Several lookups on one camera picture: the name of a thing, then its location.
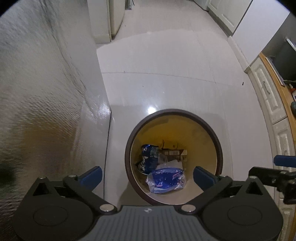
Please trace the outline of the yellow crushed carton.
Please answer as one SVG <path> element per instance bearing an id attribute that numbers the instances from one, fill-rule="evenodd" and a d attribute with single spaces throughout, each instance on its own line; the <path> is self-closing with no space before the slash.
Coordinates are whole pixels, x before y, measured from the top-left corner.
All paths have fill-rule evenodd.
<path id="1" fill-rule="evenodd" d="M 164 158 L 165 162 L 173 161 L 184 161 L 187 158 L 188 151 L 176 141 L 165 141 L 159 146 L 159 154 Z"/>

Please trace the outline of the crushed blue soda can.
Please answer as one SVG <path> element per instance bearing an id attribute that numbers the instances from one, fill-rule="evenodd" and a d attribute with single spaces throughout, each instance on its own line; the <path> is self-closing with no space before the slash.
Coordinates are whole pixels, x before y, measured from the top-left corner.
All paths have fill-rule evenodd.
<path id="1" fill-rule="evenodd" d="M 140 173 L 148 175 L 158 165 L 167 162 L 167 157 L 158 146 L 144 144 L 141 146 L 141 149 L 140 160 L 135 164 Z"/>

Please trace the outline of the clear plastic bag orange label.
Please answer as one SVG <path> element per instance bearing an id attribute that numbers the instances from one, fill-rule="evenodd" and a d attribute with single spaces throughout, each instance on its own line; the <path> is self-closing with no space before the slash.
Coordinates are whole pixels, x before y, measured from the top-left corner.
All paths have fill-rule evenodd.
<path id="1" fill-rule="evenodd" d="M 159 164 L 156 167 L 156 171 L 162 173 L 176 173 L 183 171 L 183 164 L 181 161 L 174 159 L 173 161 L 169 161 L 166 163 Z"/>

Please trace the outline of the round brown trash bin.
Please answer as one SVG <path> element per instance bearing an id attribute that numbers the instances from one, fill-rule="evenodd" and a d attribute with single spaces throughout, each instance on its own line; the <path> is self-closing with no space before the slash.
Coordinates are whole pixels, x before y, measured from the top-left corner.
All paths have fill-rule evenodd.
<path id="1" fill-rule="evenodd" d="M 214 130 L 199 116 L 181 109 L 165 109 L 141 120 L 125 149 L 125 169 L 135 192 L 151 205 L 180 205 L 203 191 L 194 182 L 200 166 L 214 175 L 223 168 L 223 152 Z M 152 168 L 180 168 L 183 187 L 154 193 L 148 184 Z"/>

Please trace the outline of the white kitchen cabinets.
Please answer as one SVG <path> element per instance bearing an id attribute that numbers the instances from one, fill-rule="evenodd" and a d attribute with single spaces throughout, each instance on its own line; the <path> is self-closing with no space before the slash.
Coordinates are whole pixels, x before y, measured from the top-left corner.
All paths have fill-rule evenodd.
<path id="1" fill-rule="evenodd" d="M 273 158 L 276 155 L 295 156 L 295 118 L 288 103 L 292 97 L 287 97 L 288 89 L 281 85 L 280 79 L 271 66 L 270 61 L 260 53 L 250 65 L 247 72 L 257 94 L 263 116 L 266 122 L 271 146 L 274 169 L 294 172 L 295 168 L 276 166 Z M 278 240 L 293 240 L 295 237 L 295 204 L 286 205 L 283 194 L 271 187 L 276 205 L 283 215 L 283 228 Z"/>

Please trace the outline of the white refrigerator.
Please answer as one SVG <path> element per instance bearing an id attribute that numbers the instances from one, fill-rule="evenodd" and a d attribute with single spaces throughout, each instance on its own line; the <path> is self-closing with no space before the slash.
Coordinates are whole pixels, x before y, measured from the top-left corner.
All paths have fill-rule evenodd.
<path id="1" fill-rule="evenodd" d="M 110 43 L 121 27 L 125 0 L 91 0 L 87 4 L 95 43 Z"/>

